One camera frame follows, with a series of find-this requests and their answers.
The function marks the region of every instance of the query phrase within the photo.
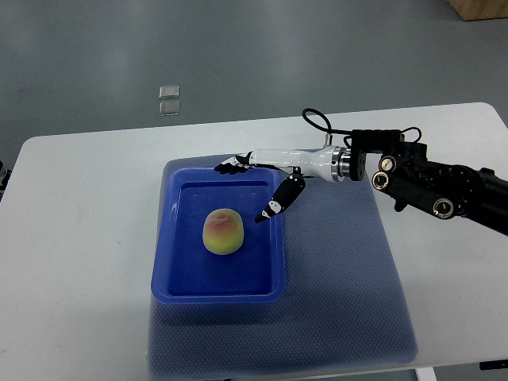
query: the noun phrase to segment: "blue mat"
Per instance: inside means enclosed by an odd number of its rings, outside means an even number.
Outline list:
[[[159,225],[171,173],[214,167],[227,157],[169,162]],[[283,214],[283,231],[287,280],[278,300],[167,306],[152,298],[153,380],[400,364],[416,356],[406,300],[367,179],[306,179],[306,189]]]

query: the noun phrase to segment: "wire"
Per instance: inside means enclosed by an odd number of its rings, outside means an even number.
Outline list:
[[[323,121],[325,121],[325,123],[326,123],[326,128],[323,127],[322,125],[319,125],[318,123],[316,123],[314,121],[311,121],[310,118],[307,116],[308,113],[316,114],[319,117],[321,117],[321,119]],[[305,119],[305,121],[307,123],[312,125],[315,129],[322,131],[323,133],[330,133],[330,134],[337,133],[339,135],[346,135],[344,137],[344,144],[346,144],[347,148],[351,148],[351,145],[349,144],[348,139],[351,139],[350,134],[352,133],[352,131],[348,131],[346,129],[332,129],[332,124],[330,123],[330,120],[321,111],[318,111],[316,109],[306,108],[302,111],[302,117],[303,117],[303,119]],[[404,129],[403,131],[401,131],[401,133],[407,133],[408,131],[411,131],[411,130],[418,131],[418,137],[416,138],[416,140],[413,143],[419,142],[419,140],[421,139],[421,130],[418,127],[409,127],[408,129]]]
[[[419,140],[421,139],[421,130],[418,128],[418,127],[409,127],[408,129],[404,129],[402,131],[402,133],[407,133],[408,131],[411,131],[411,130],[417,130],[418,131],[418,137],[416,138],[416,140],[413,142],[413,143],[417,143],[419,142]]]
[[[327,128],[319,125],[318,123],[311,121],[309,119],[309,117],[307,116],[308,113],[316,114],[319,117],[321,117],[321,119],[323,119],[325,121]],[[318,111],[316,109],[310,109],[310,108],[304,109],[302,111],[302,117],[303,117],[303,119],[305,119],[305,121],[307,123],[312,125],[314,128],[319,129],[323,133],[338,133],[340,135],[349,135],[350,133],[352,133],[352,131],[347,131],[345,129],[332,129],[332,124],[330,123],[328,118],[321,111]]]

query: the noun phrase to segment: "gray floor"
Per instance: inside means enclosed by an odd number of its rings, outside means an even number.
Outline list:
[[[463,22],[445,0],[4,0],[0,31],[0,160],[9,167],[34,136],[286,117],[308,106],[488,102],[508,123],[508,19]],[[158,116],[164,84],[181,86],[178,116]],[[508,377],[477,364],[436,373]]]

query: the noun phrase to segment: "blue tray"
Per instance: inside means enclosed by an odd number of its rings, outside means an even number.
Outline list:
[[[256,224],[279,185],[276,171],[257,168],[224,176],[211,168],[184,168],[167,184],[157,241],[152,294],[164,304],[271,302],[285,283],[282,216]],[[244,243],[218,256],[202,241],[208,214],[230,208],[244,223]]]

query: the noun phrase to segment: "peach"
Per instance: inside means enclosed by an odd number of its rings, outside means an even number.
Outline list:
[[[231,254],[244,243],[241,216],[231,209],[217,209],[208,215],[203,226],[203,244],[213,254]]]

